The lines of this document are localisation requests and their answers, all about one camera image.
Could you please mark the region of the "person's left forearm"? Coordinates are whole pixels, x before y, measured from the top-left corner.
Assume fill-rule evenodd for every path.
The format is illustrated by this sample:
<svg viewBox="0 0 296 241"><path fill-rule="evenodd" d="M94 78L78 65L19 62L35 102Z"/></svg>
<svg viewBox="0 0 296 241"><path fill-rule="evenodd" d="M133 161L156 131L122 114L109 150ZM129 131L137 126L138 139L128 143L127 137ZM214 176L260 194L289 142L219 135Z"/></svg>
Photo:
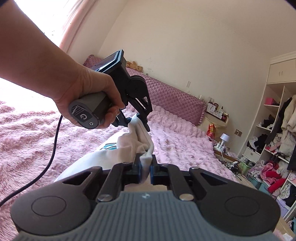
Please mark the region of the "person's left forearm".
<svg viewBox="0 0 296 241"><path fill-rule="evenodd" d="M1 2L1 78L59 100L82 70L14 1Z"/></svg>

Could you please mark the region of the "person's left hand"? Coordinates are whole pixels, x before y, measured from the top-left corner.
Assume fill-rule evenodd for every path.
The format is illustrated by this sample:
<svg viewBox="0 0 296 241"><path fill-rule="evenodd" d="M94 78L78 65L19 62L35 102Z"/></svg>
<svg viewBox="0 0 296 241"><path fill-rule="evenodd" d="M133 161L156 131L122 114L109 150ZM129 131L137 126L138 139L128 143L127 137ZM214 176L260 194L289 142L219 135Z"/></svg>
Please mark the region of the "person's left hand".
<svg viewBox="0 0 296 241"><path fill-rule="evenodd" d="M112 107L107 111L105 121L99 128L109 127L115 121L119 110L125 107L114 81L109 75L95 72L80 64L77 70L78 76L70 80L60 97L54 99L58 110L64 118L77 126L79 123L69 114L68 106L70 103L87 94L103 91L112 101Z"/></svg>

